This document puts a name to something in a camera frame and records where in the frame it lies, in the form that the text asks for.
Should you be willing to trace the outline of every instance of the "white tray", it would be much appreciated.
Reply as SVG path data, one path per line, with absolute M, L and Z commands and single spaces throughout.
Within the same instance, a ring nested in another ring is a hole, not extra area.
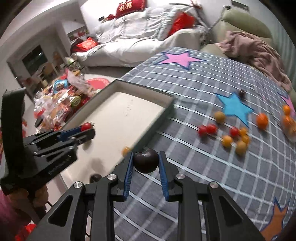
M 88 184 L 94 173 L 111 173 L 123 160 L 125 146 L 141 151 L 173 110 L 173 102 L 170 94 L 121 80 L 99 92 L 63 127 L 91 122 L 96 129 L 94 139 L 78 147 L 77 161 L 61 172 L 67 187 L 76 181 Z

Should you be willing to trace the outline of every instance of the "red cherry tomato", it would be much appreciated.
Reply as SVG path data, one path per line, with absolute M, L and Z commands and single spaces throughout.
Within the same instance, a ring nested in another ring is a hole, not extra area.
M 84 123 L 82 126 L 81 126 L 81 131 L 85 131 L 85 130 L 88 130 L 92 128 L 92 124 L 90 124 L 89 122 L 86 122 Z
M 207 133 L 209 135 L 215 135 L 217 133 L 217 126 L 215 124 L 209 124 L 207 126 Z
M 198 130 L 199 136 L 204 137 L 207 134 L 207 127 L 202 125 L 202 126 L 199 126 L 198 128 L 199 128 Z
M 230 129 L 230 135 L 232 136 L 232 137 L 237 137 L 238 135 L 239 135 L 239 129 L 238 128 L 236 128 L 236 127 L 232 127 L 231 129 Z

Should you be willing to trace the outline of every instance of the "window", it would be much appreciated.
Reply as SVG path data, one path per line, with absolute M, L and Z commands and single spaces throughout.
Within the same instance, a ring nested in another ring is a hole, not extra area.
M 40 45 L 38 45 L 35 49 L 32 50 L 26 57 L 23 58 L 23 63 L 27 68 L 29 74 L 32 76 L 40 65 L 47 62 L 47 58 L 43 53 L 43 50 Z

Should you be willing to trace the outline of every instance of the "orange star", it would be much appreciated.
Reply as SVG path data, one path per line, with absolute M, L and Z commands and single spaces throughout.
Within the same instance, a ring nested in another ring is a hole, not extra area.
M 276 198 L 274 198 L 274 208 L 273 208 L 273 214 L 270 219 L 270 222 L 267 226 L 265 226 L 261 230 L 261 234 L 265 238 L 266 241 L 271 241 L 271 239 L 280 234 L 283 229 L 283 220 L 286 216 L 286 213 L 288 211 L 289 201 L 286 204 L 286 206 L 281 209 L 279 202 Z

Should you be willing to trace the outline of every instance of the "plaid tablecloth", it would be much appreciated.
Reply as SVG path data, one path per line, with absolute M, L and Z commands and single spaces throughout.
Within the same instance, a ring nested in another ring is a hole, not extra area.
M 171 48 L 165 52 L 188 51 Z M 123 80 L 169 92 L 176 96 L 175 113 L 167 118 L 148 144 L 165 151 L 169 162 L 194 181 L 217 181 L 244 210 L 259 230 L 273 219 L 274 209 L 282 213 L 285 225 L 295 206 L 295 145 L 278 126 L 285 92 L 259 71 L 239 62 L 189 50 L 203 62 L 192 62 L 189 70 L 176 63 L 159 65 L 166 59 L 159 53 L 122 77 Z M 213 114 L 222 110 L 215 93 L 225 96 L 246 91 L 251 143 L 243 158 L 235 148 L 226 151 L 222 135 L 231 126 L 242 127 L 237 117 L 227 117 L 217 137 L 201 141 L 197 126 L 214 123 Z M 256 114 L 267 113 L 267 131 L 259 132 Z M 114 204 L 115 234 L 118 240 L 176 240 L 178 204 L 167 203 L 162 195 L 159 172 L 140 174 L 134 170 L 130 196 Z M 204 218 L 201 219 L 205 238 Z

